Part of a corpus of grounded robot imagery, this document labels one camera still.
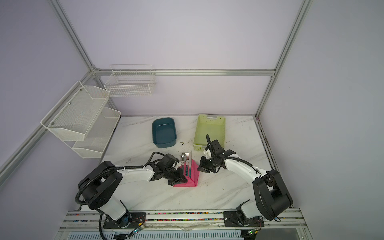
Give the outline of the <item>pink paper napkin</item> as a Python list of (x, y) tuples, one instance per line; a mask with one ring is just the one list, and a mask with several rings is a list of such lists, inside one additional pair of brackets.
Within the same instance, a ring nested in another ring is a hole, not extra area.
[[(184, 173), (183, 175), (185, 176), (185, 170), (184, 170), (184, 167), (181, 168), (180, 167), (181, 164), (178, 164), (177, 165), (177, 170), (183, 170)], [(192, 159), (192, 177), (189, 178), (189, 177), (186, 177), (187, 179), (187, 182), (186, 183), (182, 183), (182, 184), (177, 184), (175, 185), (174, 187), (175, 188), (188, 188), (188, 187), (197, 187), (198, 186), (198, 180), (199, 180), (199, 174), (200, 172), (198, 171), (198, 165), (196, 164), (196, 162)]]

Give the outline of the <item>knife with teal handle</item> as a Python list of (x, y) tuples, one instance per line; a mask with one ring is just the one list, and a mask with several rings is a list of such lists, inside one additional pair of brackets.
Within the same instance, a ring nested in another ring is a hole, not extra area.
[(189, 178), (191, 178), (192, 177), (192, 152), (188, 152), (187, 162), (188, 162), (188, 176)]

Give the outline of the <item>fork with teal handle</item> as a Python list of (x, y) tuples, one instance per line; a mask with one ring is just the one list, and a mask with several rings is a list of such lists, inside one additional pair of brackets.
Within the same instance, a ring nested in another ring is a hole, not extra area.
[(184, 165), (184, 170), (185, 170), (185, 176), (188, 177), (190, 174), (190, 154), (189, 153), (184, 153), (185, 155), (185, 165)]

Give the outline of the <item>spoon with teal handle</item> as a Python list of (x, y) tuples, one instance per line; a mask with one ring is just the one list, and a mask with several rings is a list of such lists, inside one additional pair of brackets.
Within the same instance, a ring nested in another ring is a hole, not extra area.
[(188, 153), (182, 153), (180, 158), (180, 167), (183, 168), (187, 162), (188, 159)]

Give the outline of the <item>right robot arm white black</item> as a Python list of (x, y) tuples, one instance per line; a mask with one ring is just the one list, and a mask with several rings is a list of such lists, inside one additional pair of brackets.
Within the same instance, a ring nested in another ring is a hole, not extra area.
[(225, 150), (219, 141), (211, 141), (207, 136), (207, 147), (201, 157), (198, 171), (216, 174), (220, 169), (237, 174), (253, 186), (254, 199), (237, 206), (233, 212), (234, 225), (248, 227), (258, 224), (262, 227), (264, 220), (279, 223), (279, 215), (293, 204), (293, 199), (278, 171), (254, 167), (241, 159), (236, 152)]

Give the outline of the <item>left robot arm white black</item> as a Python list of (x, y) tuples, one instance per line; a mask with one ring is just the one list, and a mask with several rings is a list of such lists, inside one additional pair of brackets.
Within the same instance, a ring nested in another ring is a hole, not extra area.
[(171, 154), (153, 152), (144, 165), (116, 166), (110, 161), (98, 165), (78, 184), (75, 202), (96, 210), (112, 222), (115, 228), (132, 228), (143, 221), (132, 216), (114, 193), (120, 185), (153, 182), (166, 179), (168, 185), (184, 184), (188, 180), (176, 166), (180, 161)]

